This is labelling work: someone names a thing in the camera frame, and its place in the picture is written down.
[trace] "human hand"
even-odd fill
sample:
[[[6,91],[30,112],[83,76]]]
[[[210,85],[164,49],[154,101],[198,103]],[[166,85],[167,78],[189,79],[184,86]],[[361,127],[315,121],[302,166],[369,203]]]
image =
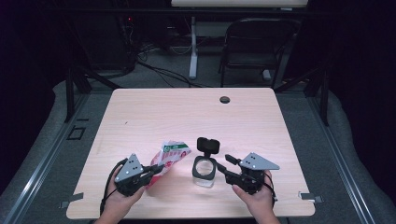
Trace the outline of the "human hand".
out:
[[[113,176],[111,176],[111,180],[107,189],[108,198],[106,200],[105,209],[102,215],[95,221],[95,224],[119,223],[126,216],[126,214],[128,214],[132,205],[134,205],[142,197],[143,192],[145,191],[145,187],[142,187],[130,197],[126,197],[123,194],[119,193],[116,190],[117,187],[114,183],[114,180],[116,178],[116,175],[119,173],[121,167],[122,166],[118,167],[114,172]]]
[[[271,177],[271,172],[264,171]],[[271,186],[271,180],[265,177],[265,183]],[[256,218],[259,224],[277,224],[279,220],[276,218],[273,211],[272,192],[267,187],[262,186],[262,189],[257,193],[250,195],[237,185],[233,185],[233,192],[247,205],[248,211]]]

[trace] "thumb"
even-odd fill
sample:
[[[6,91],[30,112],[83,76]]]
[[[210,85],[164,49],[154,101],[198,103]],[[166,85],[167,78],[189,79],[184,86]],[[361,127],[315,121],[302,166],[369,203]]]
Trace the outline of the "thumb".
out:
[[[137,192],[134,193],[133,197],[135,198],[135,202],[139,201],[143,195],[143,192],[145,192],[145,187],[141,187]]]
[[[237,185],[232,185],[233,192],[244,202],[246,203],[248,201],[248,194],[246,194],[239,186]]]

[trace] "black chair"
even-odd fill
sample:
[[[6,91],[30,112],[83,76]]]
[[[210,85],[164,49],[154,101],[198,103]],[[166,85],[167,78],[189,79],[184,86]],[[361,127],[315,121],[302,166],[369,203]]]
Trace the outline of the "black chair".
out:
[[[275,70],[276,77],[288,41],[297,34],[300,23],[294,20],[245,18],[227,29],[219,73],[224,85],[225,68]]]

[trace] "wooden table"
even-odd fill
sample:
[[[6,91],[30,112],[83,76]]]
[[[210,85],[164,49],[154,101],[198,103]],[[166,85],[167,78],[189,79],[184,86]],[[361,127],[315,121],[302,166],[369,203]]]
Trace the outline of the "wooden table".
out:
[[[230,103],[219,98],[227,96]],[[225,154],[240,159],[253,151],[280,166],[273,171],[278,217],[311,216],[314,205],[298,197],[309,192],[273,90],[268,88],[129,89],[113,92],[91,152],[76,186],[81,200],[71,202],[69,218],[97,218],[107,177],[114,165],[136,153],[143,165],[167,140],[183,141],[192,153],[175,164],[133,206],[126,218],[251,217],[245,204],[216,172],[211,189],[192,181],[198,137],[217,139],[212,155],[240,172]]]

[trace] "snack bag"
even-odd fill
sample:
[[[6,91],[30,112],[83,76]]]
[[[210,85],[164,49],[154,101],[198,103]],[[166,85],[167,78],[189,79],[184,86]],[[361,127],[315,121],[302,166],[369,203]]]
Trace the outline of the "snack bag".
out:
[[[150,163],[150,166],[154,164],[164,164],[163,170],[151,178],[146,189],[149,189],[161,176],[166,174],[176,162],[181,161],[190,153],[191,149],[184,142],[163,142],[161,150],[154,156]]]

